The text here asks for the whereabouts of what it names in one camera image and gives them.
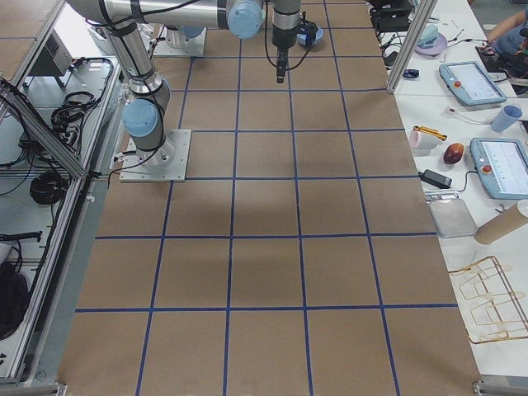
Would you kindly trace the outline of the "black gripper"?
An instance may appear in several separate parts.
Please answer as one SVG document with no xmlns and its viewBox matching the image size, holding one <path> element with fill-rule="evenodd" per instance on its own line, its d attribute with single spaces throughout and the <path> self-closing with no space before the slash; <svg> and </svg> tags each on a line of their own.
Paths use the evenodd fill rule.
<svg viewBox="0 0 528 396">
<path fill-rule="evenodd" d="M 295 44 L 298 12 L 274 11 L 272 18 L 272 44 L 276 47 L 276 82 L 285 80 L 285 62 L 289 49 Z"/>
</svg>

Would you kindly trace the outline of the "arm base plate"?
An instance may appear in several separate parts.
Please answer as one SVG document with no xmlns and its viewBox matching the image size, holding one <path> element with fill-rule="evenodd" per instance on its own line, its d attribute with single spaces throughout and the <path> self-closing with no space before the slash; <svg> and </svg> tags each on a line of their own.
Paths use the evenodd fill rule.
<svg viewBox="0 0 528 396">
<path fill-rule="evenodd" d="M 138 151 L 132 138 L 129 138 L 127 155 L 120 172 L 121 182 L 183 182 L 186 180 L 191 130 L 167 130 L 164 145 L 152 156 Z"/>
<path fill-rule="evenodd" d="M 164 26 L 153 55 L 166 58 L 202 57 L 206 28 L 202 26 Z"/>
</svg>

